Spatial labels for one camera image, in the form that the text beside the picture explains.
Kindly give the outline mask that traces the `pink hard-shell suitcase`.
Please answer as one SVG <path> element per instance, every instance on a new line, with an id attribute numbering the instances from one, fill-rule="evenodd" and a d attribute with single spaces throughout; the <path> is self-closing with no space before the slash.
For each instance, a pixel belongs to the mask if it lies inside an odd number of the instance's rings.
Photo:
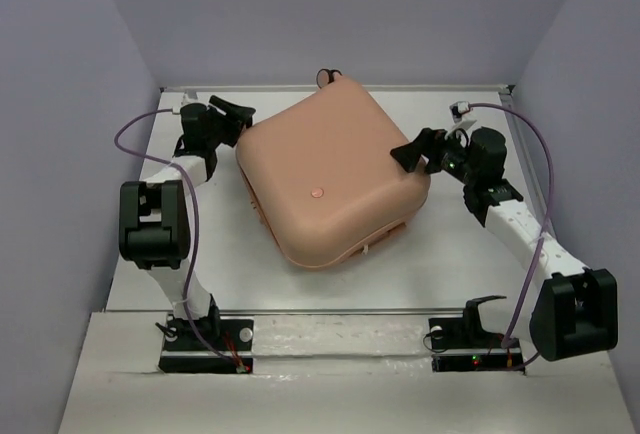
<path id="1" fill-rule="evenodd" d="M 431 184 L 391 156 L 407 137 L 358 82 L 322 69 L 318 91 L 247 129 L 236 159 L 282 255 L 323 270 L 404 226 Z"/>

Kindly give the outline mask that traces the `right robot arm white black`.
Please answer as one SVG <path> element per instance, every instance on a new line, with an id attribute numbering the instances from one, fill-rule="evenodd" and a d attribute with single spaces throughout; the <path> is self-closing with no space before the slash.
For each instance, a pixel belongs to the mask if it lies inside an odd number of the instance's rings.
<path id="1" fill-rule="evenodd" d="M 458 180 L 467 210 L 526 271 L 519 297 L 506 311 L 496 307 L 499 295 L 466 303 L 460 333 L 468 344 L 482 346 L 502 333 L 505 347 L 527 340 L 547 361 L 617 346 L 615 277 L 571 255 L 536 220 L 504 176 L 507 147 L 501 133 L 424 128 L 390 155 L 407 173 L 424 161 L 425 173 L 445 172 Z"/>

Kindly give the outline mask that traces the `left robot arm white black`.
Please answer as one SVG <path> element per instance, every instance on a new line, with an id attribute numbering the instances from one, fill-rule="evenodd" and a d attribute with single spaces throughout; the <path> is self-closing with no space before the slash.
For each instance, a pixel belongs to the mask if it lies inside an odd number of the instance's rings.
<path id="1" fill-rule="evenodd" d="M 209 349 L 220 340 L 221 320 L 213 294 L 195 273 L 200 242 L 196 189 L 212 179 L 218 148 L 235 147 L 256 110 L 213 95 L 206 102 L 185 98 L 170 112 L 181 127 L 171 158 L 143 154 L 160 171 L 120 187 L 119 253 L 146 272 L 171 303 L 169 336 L 187 336 L 198 348 Z"/>

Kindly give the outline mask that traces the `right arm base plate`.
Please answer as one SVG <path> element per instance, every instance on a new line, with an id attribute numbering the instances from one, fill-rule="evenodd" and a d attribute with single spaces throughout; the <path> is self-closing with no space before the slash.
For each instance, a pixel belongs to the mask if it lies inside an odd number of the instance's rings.
<path id="1" fill-rule="evenodd" d="M 429 318 L 423 336 L 435 373 L 502 371 L 515 367 L 524 372 L 520 344 L 503 348 L 501 342 L 501 334 L 474 331 L 462 316 Z"/>

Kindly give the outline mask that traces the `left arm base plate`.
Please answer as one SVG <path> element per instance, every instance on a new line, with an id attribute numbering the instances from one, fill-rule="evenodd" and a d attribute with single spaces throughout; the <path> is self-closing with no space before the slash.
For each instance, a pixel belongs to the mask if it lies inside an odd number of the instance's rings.
<path id="1" fill-rule="evenodd" d="M 169 315 L 164 323 L 155 323 L 163 341 L 158 368 L 166 374 L 253 373 L 254 319 L 222 317 L 219 332 L 206 321 L 195 322 L 201 339 L 183 319 Z"/>

